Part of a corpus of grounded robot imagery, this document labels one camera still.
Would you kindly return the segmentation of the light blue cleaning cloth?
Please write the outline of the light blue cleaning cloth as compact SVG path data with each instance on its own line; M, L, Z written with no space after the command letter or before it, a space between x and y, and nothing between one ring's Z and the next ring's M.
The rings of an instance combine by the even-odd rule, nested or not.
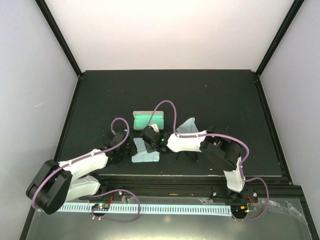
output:
M133 141L137 149L137 154L131 157L132 163L151 163L160 160L159 152L147 152L145 142L141 138L134 138Z

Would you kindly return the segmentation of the grey glasses case green lining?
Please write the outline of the grey glasses case green lining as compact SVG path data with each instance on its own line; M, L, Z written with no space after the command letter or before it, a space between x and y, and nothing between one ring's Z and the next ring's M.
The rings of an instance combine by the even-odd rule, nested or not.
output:
M133 111L133 129L135 131L142 131L148 125L156 124L159 130L164 129L164 112L156 111Z

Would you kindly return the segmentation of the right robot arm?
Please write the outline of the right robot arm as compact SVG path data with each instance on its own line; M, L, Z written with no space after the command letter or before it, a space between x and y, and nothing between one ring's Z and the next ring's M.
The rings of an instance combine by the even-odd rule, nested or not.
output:
M244 143L234 137L215 133L215 126L197 133L157 132L145 127L140 137L153 151L163 154L194 152L203 154L210 163L221 169L227 190L215 189L217 198L240 202L246 196L246 178L242 166Z

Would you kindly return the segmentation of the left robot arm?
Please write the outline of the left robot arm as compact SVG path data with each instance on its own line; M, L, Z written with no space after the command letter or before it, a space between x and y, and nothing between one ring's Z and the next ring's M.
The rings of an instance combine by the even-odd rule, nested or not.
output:
M126 130L118 131L103 147L82 156L60 162L47 160L28 186L26 196L34 209L41 209L48 215L57 212L65 202L84 196L101 200L108 188L92 172L136 153L131 134Z

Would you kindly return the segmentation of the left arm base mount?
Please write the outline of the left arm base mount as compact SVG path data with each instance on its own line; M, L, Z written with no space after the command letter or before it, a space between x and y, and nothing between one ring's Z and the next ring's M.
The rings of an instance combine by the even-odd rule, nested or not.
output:
M101 220L102 217L110 210L111 204L114 202L115 193L110 193L108 195L99 196L97 199L99 202L94 203L90 207L91 218Z

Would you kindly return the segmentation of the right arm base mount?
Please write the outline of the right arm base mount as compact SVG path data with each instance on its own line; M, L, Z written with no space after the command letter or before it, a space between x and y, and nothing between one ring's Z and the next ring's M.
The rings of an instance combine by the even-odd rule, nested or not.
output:
M258 209L257 192L251 186L246 185L241 192L235 192L224 185L216 185L211 191L213 201L230 206L232 215L237 219L244 220L249 212Z

